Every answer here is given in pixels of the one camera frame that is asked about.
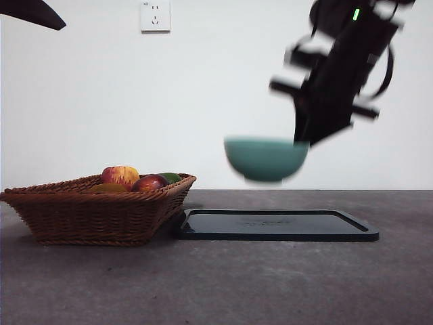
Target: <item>basket rim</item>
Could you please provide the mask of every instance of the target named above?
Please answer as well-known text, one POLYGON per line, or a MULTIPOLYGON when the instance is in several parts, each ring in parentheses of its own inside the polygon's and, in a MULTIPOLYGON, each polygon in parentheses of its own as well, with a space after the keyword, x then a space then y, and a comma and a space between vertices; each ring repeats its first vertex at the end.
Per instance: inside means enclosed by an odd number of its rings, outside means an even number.
MULTIPOLYGON (((140 177, 151 175, 151 174, 141 174, 140 177)), ((73 191, 55 191, 50 189, 50 187, 58 186, 62 184, 69 183, 79 183, 84 182, 95 177, 100 177, 101 174, 90 175, 86 177, 79 177, 76 179, 71 179, 68 181, 60 181, 55 183, 46 183, 35 186, 28 186, 24 188, 6 188, 4 192, 0 193, 0 201, 8 201, 8 198, 17 197, 35 197, 35 198, 52 198, 52 199, 96 199, 96 200, 122 200, 122 199, 146 199, 146 200, 157 200, 164 196, 171 194, 172 192, 177 192, 177 190, 182 190, 183 188, 189 187, 197 179, 196 176, 178 173, 182 177, 181 181, 173 184, 164 186, 163 188, 158 188, 156 190, 151 190, 147 192, 119 192, 119 193, 109 193, 109 192, 73 192, 73 191)))

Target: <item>tray rim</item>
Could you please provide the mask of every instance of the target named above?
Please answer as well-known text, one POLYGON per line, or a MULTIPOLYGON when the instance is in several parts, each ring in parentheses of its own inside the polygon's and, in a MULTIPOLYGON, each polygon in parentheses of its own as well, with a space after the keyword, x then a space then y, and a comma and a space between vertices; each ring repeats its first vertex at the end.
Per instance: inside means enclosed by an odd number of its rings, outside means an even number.
POLYGON ((353 217, 351 214, 335 209, 187 209, 183 212, 183 220, 176 226, 175 234, 178 239, 188 240, 246 240, 249 234, 237 233, 188 233, 184 226, 191 215, 203 212, 245 214, 256 212, 258 214, 329 214, 343 218, 345 222, 362 231, 361 234, 255 234, 258 239, 247 240, 272 240, 272 241, 324 241, 324 242, 374 242, 379 240, 379 229, 368 223, 353 217))

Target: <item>brown wicker basket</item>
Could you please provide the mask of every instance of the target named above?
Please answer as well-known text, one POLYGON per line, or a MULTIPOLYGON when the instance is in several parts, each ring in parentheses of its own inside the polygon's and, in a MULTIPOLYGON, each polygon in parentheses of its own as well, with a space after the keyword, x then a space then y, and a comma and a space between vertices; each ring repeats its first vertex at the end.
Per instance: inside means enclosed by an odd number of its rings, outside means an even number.
POLYGON ((181 181, 150 192, 94 193, 100 175, 0 194, 44 244, 139 246, 181 211, 196 177, 179 174, 181 181))

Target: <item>black tray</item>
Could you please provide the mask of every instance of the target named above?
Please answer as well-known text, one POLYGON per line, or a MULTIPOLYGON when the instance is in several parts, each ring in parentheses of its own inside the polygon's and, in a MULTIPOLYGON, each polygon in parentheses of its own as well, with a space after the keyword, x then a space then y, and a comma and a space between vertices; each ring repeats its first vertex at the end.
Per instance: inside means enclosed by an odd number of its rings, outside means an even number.
POLYGON ((184 212, 179 239, 372 242, 374 227, 333 210, 210 210, 184 212))

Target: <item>light green bowl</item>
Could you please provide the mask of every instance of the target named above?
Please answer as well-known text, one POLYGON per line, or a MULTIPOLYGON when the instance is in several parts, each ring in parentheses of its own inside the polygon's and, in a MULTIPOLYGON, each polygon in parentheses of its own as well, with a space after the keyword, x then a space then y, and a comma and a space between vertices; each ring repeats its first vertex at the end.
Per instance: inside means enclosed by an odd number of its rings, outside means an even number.
POLYGON ((225 154, 231 166, 254 181, 281 181, 304 163, 310 144, 284 139, 226 137, 225 154))

